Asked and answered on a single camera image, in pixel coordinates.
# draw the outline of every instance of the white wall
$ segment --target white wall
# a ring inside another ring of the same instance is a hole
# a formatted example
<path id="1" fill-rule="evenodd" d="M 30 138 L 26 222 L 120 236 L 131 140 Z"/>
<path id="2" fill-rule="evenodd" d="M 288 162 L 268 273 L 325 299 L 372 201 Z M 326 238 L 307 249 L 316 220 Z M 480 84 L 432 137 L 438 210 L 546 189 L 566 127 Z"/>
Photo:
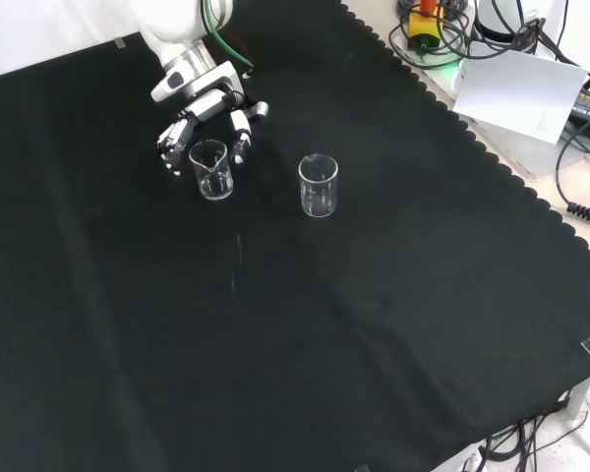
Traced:
<path id="1" fill-rule="evenodd" d="M 0 0 L 0 74 L 137 31 L 130 0 Z"/>

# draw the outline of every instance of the glass beaker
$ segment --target glass beaker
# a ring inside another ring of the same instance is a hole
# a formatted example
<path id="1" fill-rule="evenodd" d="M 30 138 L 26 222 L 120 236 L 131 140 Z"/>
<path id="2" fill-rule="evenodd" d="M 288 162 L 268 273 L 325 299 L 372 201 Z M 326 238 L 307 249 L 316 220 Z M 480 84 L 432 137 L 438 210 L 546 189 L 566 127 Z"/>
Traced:
<path id="1" fill-rule="evenodd" d="M 230 196 L 234 180 L 225 143 L 216 140 L 196 143 L 190 149 L 190 160 L 195 168 L 199 190 L 206 199 L 223 200 Z"/>
<path id="2" fill-rule="evenodd" d="M 312 154 L 299 163 L 299 188 L 306 214 L 321 218 L 336 209 L 338 164 L 325 154 Z"/>

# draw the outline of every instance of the green cable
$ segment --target green cable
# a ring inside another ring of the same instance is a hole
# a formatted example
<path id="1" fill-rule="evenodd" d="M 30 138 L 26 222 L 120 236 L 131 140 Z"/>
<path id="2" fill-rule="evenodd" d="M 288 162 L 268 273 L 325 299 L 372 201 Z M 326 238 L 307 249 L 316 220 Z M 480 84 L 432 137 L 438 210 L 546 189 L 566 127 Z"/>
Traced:
<path id="1" fill-rule="evenodd" d="M 225 40 L 220 36 L 218 31 L 216 30 L 216 27 L 214 26 L 214 20 L 212 18 L 212 15 L 209 13 L 209 1 L 210 0 L 204 0 L 204 10 L 206 12 L 206 19 L 207 19 L 207 24 L 209 25 L 210 32 L 216 38 L 216 41 L 218 42 L 220 47 L 222 47 L 227 52 L 229 52 L 232 56 L 234 56 L 236 59 L 243 62 L 244 64 L 247 64 L 249 67 L 251 67 L 253 69 L 254 64 L 249 59 L 247 59 L 245 56 L 241 56 L 229 44 L 227 44 L 227 42 L 225 42 Z"/>

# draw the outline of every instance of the cord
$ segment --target cord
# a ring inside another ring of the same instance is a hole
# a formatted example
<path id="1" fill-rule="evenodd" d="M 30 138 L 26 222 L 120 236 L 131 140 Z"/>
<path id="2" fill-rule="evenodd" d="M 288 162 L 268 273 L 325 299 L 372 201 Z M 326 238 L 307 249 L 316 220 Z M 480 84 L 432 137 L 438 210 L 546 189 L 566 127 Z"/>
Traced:
<path id="1" fill-rule="evenodd" d="M 428 13 L 424 13 L 424 12 L 420 11 L 419 5 L 415 5 L 412 7 L 408 7 L 408 6 L 400 7 L 400 3 L 405 2 L 405 1 L 407 1 L 407 0 L 399 0 L 398 1 L 398 12 L 400 13 L 400 23 L 397 27 L 392 29 L 388 35 L 388 42 L 391 45 L 391 49 L 393 49 L 393 52 L 395 52 L 395 54 L 397 54 L 400 57 L 400 59 L 402 59 L 407 64 L 409 64 L 413 67 L 417 67 L 418 69 L 422 69 L 422 70 L 432 70 L 432 69 L 438 69 L 440 67 L 447 67 L 450 65 L 458 64 L 461 61 L 461 58 L 455 58 L 451 61 L 445 61 L 440 64 L 418 64 L 414 60 L 412 60 L 410 57 L 408 57 L 401 49 L 399 49 L 395 45 L 392 38 L 393 38 L 393 35 L 398 30 L 402 31 L 402 34 L 407 39 L 407 43 L 408 43 L 408 41 L 410 41 L 410 37 L 409 37 L 406 29 L 404 28 L 404 26 L 409 21 L 409 18 L 410 18 L 410 15 L 412 12 L 419 13 L 420 15 L 425 16 L 427 18 L 438 18 L 433 14 L 428 14 Z M 453 7 L 448 7 L 444 11 L 445 11 L 445 13 L 444 13 L 445 24 L 447 25 L 449 30 L 456 32 L 456 36 L 454 36 L 452 38 L 452 42 L 455 42 L 455 41 L 458 41 L 459 39 L 461 39 L 462 45 L 466 46 L 467 45 L 466 38 L 465 38 L 466 34 L 464 31 L 469 26 L 470 19 L 468 18 L 467 15 L 465 15 L 463 13 L 462 10 L 455 10 Z M 451 22 L 451 20 L 447 20 L 446 17 L 457 19 L 459 21 L 459 24 L 461 25 L 461 28 L 458 28 L 454 23 Z M 431 54 L 431 55 L 448 55 L 449 50 L 448 50 L 447 46 L 422 47 L 420 49 L 419 53 L 420 54 Z"/>
<path id="2" fill-rule="evenodd" d="M 506 461 L 512 459 L 523 448 L 523 445 L 525 442 L 524 424 L 525 424 L 524 422 L 516 423 L 515 430 L 513 432 L 511 432 L 504 440 L 499 442 L 496 446 L 492 447 L 491 449 L 488 449 L 488 448 L 483 449 L 483 448 L 479 447 L 479 452 L 481 452 L 482 455 L 487 456 L 488 460 L 491 460 L 493 462 L 506 462 Z M 496 449 L 498 449 L 505 441 L 507 441 L 509 438 L 511 438 L 511 436 L 513 436 L 513 433 L 518 433 L 518 442 L 517 442 L 516 446 L 508 452 L 496 452 Z"/>
<path id="3" fill-rule="evenodd" d="M 578 150 L 580 150 L 581 152 L 585 152 L 587 154 L 590 154 L 590 148 L 587 145 L 583 144 L 581 141 L 579 141 L 579 139 L 577 138 L 577 135 L 573 134 L 570 130 L 568 130 L 567 127 L 564 127 L 563 130 L 565 131 L 565 133 L 567 135 L 572 137 L 572 140 L 575 143 L 577 143 L 577 145 L 579 146 Z"/>
<path id="4" fill-rule="evenodd" d="M 538 419 L 533 420 L 533 472 L 538 472 Z"/>
<path id="5" fill-rule="evenodd" d="M 491 445 L 492 445 L 492 437 L 489 436 L 485 441 L 485 449 L 490 450 Z M 476 472 L 483 472 L 483 469 L 485 468 L 485 464 L 487 463 L 487 461 L 488 461 L 488 454 L 483 454 L 483 458 L 481 459 L 481 463 L 477 467 Z"/>
<path id="6" fill-rule="evenodd" d="M 440 2 L 439 2 L 439 7 L 440 7 L 440 8 L 442 8 L 442 7 L 443 7 L 443 0 L 440 0 Z M 474 7 L 475 7 L 475 10 L 476 10 L 476 21 L 475 21 L 475 25 L 476 25 L 476 23 L 481 23 L 481 22 L 480 22 L 480 20 L 479 20 L 479 15 L 478 15 L 478 12 L 479 12 L 479 6 L 478 6 L 478 2 L 477 2 L 477 0 L 474 0 Z M 509 50 L 512 50 L 512 49 L 516 48 L 516 47 L 518 46 L 518 44 L 519 44 L 519 42 L 518 42 L 518 41 L 519 41 L 519 38 L 520 38 L 520 37 L 524 37 L 524 36 L 526 35 L 526 34 L 523 34 L 523 33 L 522 33 L 522 32 L 523 32 L 523 30 L 525 30 L 525 29 L 527 28 L 527 26 L 525 25 L 524 27 L 520 27 L 520 29 L 518 30 L 518 32 L 517 32 L 517 33 L 514 35 L 514 39 L 513 39 L 513 41 L 512 41 L 512 42 L 511 42 L 511 44 L 509 44 L 508 46 L 503 46 L 501 50 L 499 50 L 499 51 L 495 52 L 494 54 L 487 54 L 487 55 L 485 55 L 485 56 L 472 56 L 471 54 L 466 54 L 466 53 L 463 53 L 463 52 L 460 52 L 460 51 L 458 51 L 458 50 L 454 49 L 454 48 L 453 48 L 453 47 L 452 47 L 452 46 L 451 46 L 451 45 L 450 45 L 450 44 L 449 44 L 449 43 L 448 43 L 448 42 L 445 40 L 445 38 L 443 37 L 443 30 L 442 30 L 442 23 L 443 23 L 443 21 L 442 21 L 442 19 L 441 19 L 440 17 L 435 17 L 435 18 L 436 18 L 436 20 L 437 20 L 437 29 L 438 29 L 438 32 L 439 32 L 439 34 L 440 34 L 440 38 L 441 38 L 442 42 L 443 42 L 443 43 L 444 43 L 444 44 L 445 44 L 445 45 L 448 47 L 448 49 L 449 49 L 451 52 L 453 52 L 454 54 L 456 54 L 456 55 L 458 55 L 459 57 L 462 57 L 462 58 L 464 58 L 464 59 L 491 59 L 491 58 L 493 58 L 493 57 L 500 56 L 500 55 L 502 55 L 502 54 L 505 54 L 505 52 L 507 52 L 507 51 L 509 51 Z M 464 33 L 464 35 L 465 35 L 466 37 L 468 37 L 468 41 L 467 41 L 467 42 L 469 43 L 471 38 L 469 38 L 469 36 L 467 36 L 467 34 L 465 34 L 465 31 L 464 31 L 463 33 Z M 487 39 L 485 39 L 484 37 L 482 38 L 482 41 L 483 41 L 483 42 L 486 42 L 486 43 L 488 43 L 488 44 L 490 44 L 490 42 L 489 42 L 489 41 L 487 41 Z"/>
<path id="7" fill-rule="evenodd" d="M 560 37 L 558 38 L 558 43 L 556 44 L 557 47 L 560 47 L 561 39 L 563 38 L 563 32 L 566 31 L 566 20 L 568 19 L 568 0 L 565 0 L 565 4 L 563 6 L 563 23 L 561 24 L 561 32 Z"/>
<path id="8" fill-rule="evenodd" d="M 212 34 L 212 36 L 214 36 L 214 39 L 216 39 L 216 42 L 223 50 L 225 50 L 231 56 L 238 59 L 243 64 L 246 64 L 251 69 L 253 69 L 254 64 L 249 59 L 247 59 L 246 57 L 244 57 L 241 54 L 239 54 L 238 52 L 236 52 L 229 44 L 227 44 L 227 42 L 225 42 L 225 40 L 221 37 L 221 35 L 216 30 L 216 26 L 214 25 L 214 19 L 213 19 L 212 15 L 208 13 L 209 2 L 210 2 L 210 0 L 203 0 L 201 2 L 201 16 L 202 16 L 202 22 L 204 23 L 204 28 L 206 28 L 206 31 L 208 31 L 209 33 Z"/>
<path id="9" fill-rule="evenodd" d="M 570 436 L 571 434 L 573 434 L 575 431 L 579 430 L 581 427 L 583 427 L 583 425 L 586 424 L 586 421 L 588 420 L 588 412 L 586 411 L 586 415 L 583 417 L 583 421 L 576 426 L 575 428 L 571 429 L 570 431 L 568 431 L 567 433 L 561 435 L 559 438 L 557 438 L 556 440 L 554 440 L 553 442 L 549 442 L 548 444 L 543 445 L 542 447 L 539 447 L 537 449 L 535 449 L 534 453 L 537 454 L 538 452 L 540 452 L 543 449 L 546 449 L 547 447 L 551 447 L 554 444 L 559 443 L 561 440 L 563 440 L 565 437 Z"/>
<path id="10" fill-rule="evenodd" d="M 524 26 L 524 10 L 522 10 L 522 0 L 515 0 L 515 4 L 518 7 L 518 17 L 520 17 L 520 25 Z"/>
<path id="11" fill-rule="evenodd" d="M 535 448 L 534 443 L 537 439 L 538 436 L 538 431 L 540 431 L 540 427 L 544 424 L 544 422 L 546 421 L 546 419 L 549 417 L 549 415 L 541 415 L 540 420 L 538 421 L 539 417 L 534 418 L 534 426 L 533 426 L 533 432 L 531 433 L 531 436 L 529 436 L 528 441 L 525 443 L 524 448 L 522 449 L 521 455 L 520 455 L 520 461 L 518 462 L 518 465 L 516 466 L 515 470 L 516 472 L 520 471 L 520 472 L 526 472 L 526 468 L 527 468 L 527 459 L 532 455 L 531 454 L 531 447 L 534 447 L 534 451 L 533 454 L 535 454 L 538 449 Z"/>
<path id="12" fill-rule="evenodd" d="M 589 128 L 590 128 L 590 121 L 588 123 L 586 123 L 584 126 L 582 126 L 581 128 L 579 128 L 574 133 L 574 135 L 572 135 L 572 136 L 570 136 L 570 138 L 568 138 L 565 145 L 563 145 L 563 148 L 560 151 L 560 155 L 558 156 L 558 162 L 555 167 L 555 183 L 556 183 L 556 186 L 558 187 L 558 192 L 560 193 L 560 197 L 568 205 L 566 210 L 569 213 L 575 214 L 575 215 L 579 216 L 580 218 L 587 219 L 588 221 L 590 221 L 590 208 L 570 202 L 566 198 L 566 196 L 563 194 L 563 190 L 561 189 L 561 185 L 560 185 L 560 165 L 561 165 L 561 159 L 563 158 L 563 154 L 565 153 L 568 146 L 570 146 L 570 143 L 572 143 L 578 135 L 580 135 L 584 131 L 588 130 Z"/>
<path id="13" fill-rule="evenodd" d="M 504 16 L 501 13 L 501 9 L 499 8 L 499 4 L 497 3 L 496 0 L 492 0 L 492 6 L 494 7 L 494 11 L 496 12 L 496 16 L 499 17 L 499 20 L 501 20 L 502 25 L 507 29 L 507 31 L 509 31 L 511 34 L 515 35 L 515 31 L 513 30 L 513 28 L 504 19 Z M 524 19 L 522 20 L 522 22 L 520 22 L 520 27 L 522 28 L 523 26 L 524 26 Z"/>
<path id="14" fill-rule="evenodd" d="M 501 447 L 501 445 L 503 445 L 504 443 L 506 443 L 507 440 L 509 438 L 511 438 L 516 433 L 516 431 L 518 431 L 517 427 L 511 428 L 510 433 L 504 438 L 504 440 L 502 440 L 501 442 L 499 442 L 498 444 L 496 444 L 494 447 L 492 447 L 491 451 L 495 451 L 496 449 L 498 449 L 499 447 Z"/>
<path id="15" fill-rule="evenodd" d="M 551 52 L 553 52 L 556 55 L 556 59 L 557 60 L 563 62 L 564 64 L 570 64 L 572 66 L 575 66 L 575 67 L 578 67 L 580 69 L 583 69 L 579 64 L 577 64 L 576 62 L 571 61 L 566 56 L 564 56 L 563 53 L 558 48 L 558 46 L 547 36 L 547 34 L 545 32 L 540 31 L 540 35 L 538 37 L 538 40 L 542 44 L 544 44 Z"/>

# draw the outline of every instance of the table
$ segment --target table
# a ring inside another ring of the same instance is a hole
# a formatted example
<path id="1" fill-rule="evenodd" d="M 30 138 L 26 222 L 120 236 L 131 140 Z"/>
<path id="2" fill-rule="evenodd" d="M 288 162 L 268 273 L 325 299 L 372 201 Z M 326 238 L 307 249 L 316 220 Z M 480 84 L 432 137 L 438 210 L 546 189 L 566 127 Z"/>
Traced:
<path id="1" fill-rule="evenodd" d="M 234 32 L 273 118 L 228 205 L 160 174 L 175 107 L 138 38 L 0 79 L 1 470 L 428 470 L 590 375 L 583 245 L 335 3 L 258 4 Z M 395 119 L 411 103 L 430 115 Z M 321 224 L 311 151 L 341 158 Z"/>
<path id="2" fill-rule="evenodd" d="M 367 3 L 358 0 L 342 0 L 342 3 L 347 5 L 349 10 L 353 12 L 358 19 L 371 27 L 374 30 L 374 33 L 376 33 L 388 46 L 388 33 L 391 29 L 397 26 L 398 22 L 395 13 L 395 0 L 371 0 Z M 585 66 L 586 63 L 590 63 L 588 57 L 586 57 L 585 63 L 582 61 L 582 65 Z M 452 108 L 453 101 L 442 88 L 437 86 L 423 71 L 415 68 L 412 69 L 413 72 L 419 76 L 420 81 L 426 84 L 428 91 L 434 93 L 438 100 L 445 103 L 448 108 Z M 519 172 L 519 169 L 512 165 L 510 160 L 507 160 L 502 150 L 495 146 L 484 129 L 472 120 L 465 121 L 468 123 L 470 130 L 477 135 L 479 141 L 485 144 L 489 151 L 499 156 L 502 164 L 509 166 L 515 175 L 524 178 L 524 175 Z M 586 157 L 582 161 L 566 167 L 560 173 L 560 182 L 564 192 L 570 200 L 577 202 L 580 205 L 590 207 L 590 157 Z M 552 176 L 547 176 L 538 180 L 525 179 L 525 185 L 535 190 L 540 199 L 549 202 L 552 209 L 561 213 L 564 220 L 575 229 L 577 236 L 585 239 L 590 246 L 590 224 L 566 213 L 565 203 L 558 194 Z"/>

